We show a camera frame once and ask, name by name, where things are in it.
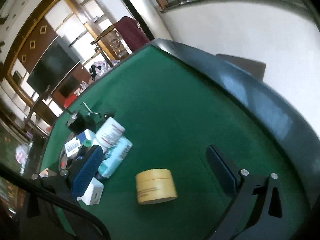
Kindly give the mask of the white power adapter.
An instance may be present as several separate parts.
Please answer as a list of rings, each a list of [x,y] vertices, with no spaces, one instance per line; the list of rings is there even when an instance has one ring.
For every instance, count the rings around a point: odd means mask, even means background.
[[[77,201],[83,201],[86,205],[96,205],[99,204],[104,185],[96,178],[92,178],[88,188],[86,189],[83,196],[78,197]]]

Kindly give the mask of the blue white medicine box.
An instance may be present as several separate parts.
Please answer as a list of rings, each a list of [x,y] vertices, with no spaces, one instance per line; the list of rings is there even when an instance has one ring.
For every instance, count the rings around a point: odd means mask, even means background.
[[[84,130],[79,135],[72,136],[64,145],[67,158],[74,158],[82,146],[91,148],[94,138],[95,133],[89,129]]]

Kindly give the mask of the round grey table console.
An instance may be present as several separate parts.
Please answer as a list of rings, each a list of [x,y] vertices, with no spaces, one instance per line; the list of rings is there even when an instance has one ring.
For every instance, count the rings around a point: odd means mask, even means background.
[[[76,138],[75,134],[72,132],[66,142],[64,143],[61,153],[59,155],[59,165],[58,169],[63,170],[69,166],[71,159],[74,159],[78,153],[79,147],[81,146],[79,139]]]

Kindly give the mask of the black cylindrical motor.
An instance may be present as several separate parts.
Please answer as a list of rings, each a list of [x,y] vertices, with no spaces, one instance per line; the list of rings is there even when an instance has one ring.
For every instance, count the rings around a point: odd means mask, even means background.
[[[80,112],[73,112],[66,125],[68,129],[76,135],[86,129],[95,129],[93,118],[88,114],[81,114]]]

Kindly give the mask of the yellow cream jar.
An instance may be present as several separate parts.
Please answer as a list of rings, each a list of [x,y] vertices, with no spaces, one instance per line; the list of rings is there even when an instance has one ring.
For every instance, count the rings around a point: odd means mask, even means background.
[[[136,175],[137,201],[140,205],[158,204],[177,198],[170,170],[158,168]]]

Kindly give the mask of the light blue tissue pack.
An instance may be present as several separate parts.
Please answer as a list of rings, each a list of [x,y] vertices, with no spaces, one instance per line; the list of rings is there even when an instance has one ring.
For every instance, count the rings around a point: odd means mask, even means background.
[[[106,152],[106,159],[101,162],[98,168],[99,175],[104,179],[110,178],[131,148],[132,142],[125,136],[120,137],[116,144]]]

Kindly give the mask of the black television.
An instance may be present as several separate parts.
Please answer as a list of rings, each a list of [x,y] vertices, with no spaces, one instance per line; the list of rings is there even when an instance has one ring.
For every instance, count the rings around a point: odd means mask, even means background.
[[[47,88],[53,91],[78,63],[78,55],[58,36],[40,57],[27,83],[37,94],[44,93]]]

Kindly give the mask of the standing air conditioner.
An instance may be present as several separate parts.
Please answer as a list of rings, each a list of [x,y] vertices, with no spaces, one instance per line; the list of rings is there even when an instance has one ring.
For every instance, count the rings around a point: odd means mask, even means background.
[[[160,17],[155,0],[129,0],[129,2],[139,13],[155,38],[172,40],[170,32]]]

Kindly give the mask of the wooden chair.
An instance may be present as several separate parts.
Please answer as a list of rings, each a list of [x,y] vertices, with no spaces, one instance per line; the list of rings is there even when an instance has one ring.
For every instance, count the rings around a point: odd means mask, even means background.
[[[91,42],[97,50],[108,61],[121,61],[129,56],[128,50],[125,48],[123,38],[115,28],[114,24],[108,26]]]

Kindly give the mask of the black pen green cap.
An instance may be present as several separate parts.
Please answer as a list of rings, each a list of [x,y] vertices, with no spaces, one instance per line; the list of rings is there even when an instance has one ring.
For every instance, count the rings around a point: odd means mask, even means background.
[[[83,141],[83,144],[81,145],[78,154],[80,156],[84,156],[86,155],[86,153],[90,150],[90,148],[92,147],[92,142],[88,139],[85,139]]]

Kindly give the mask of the maroon cloth on chair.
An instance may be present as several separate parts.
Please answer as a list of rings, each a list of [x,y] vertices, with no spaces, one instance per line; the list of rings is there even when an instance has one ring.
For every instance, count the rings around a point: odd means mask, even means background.
[[[132,52],[150,42],[141,29],[139,22],[130,17],[124,16],[114,24],[114,27]]]

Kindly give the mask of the pile of clothes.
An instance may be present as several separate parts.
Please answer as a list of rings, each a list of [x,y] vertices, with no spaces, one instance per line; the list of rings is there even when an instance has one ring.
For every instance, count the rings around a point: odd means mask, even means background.
[[[106,73],[111,71],[115,66],[108,64],[105,60],[104,61],[97,61],[94,62],[90,68],[89,73],[93,81],[100,79]]]

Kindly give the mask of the dark wooden stool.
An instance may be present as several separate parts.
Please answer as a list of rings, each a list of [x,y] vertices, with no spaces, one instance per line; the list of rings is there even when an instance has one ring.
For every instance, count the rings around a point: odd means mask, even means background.
[[[256,79],[263,81],[266,69],[265,63],[226,54],[216,54],[216,56],[236,65],[237,67],[251,74]]]

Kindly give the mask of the white medicine bottle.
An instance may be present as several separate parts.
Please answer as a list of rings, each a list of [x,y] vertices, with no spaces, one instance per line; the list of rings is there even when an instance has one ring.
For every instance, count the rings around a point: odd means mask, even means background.
[[[95,138],[105,153],[116,144],[124,132],[125,128],[114,118],[109,117],[96,132]]]

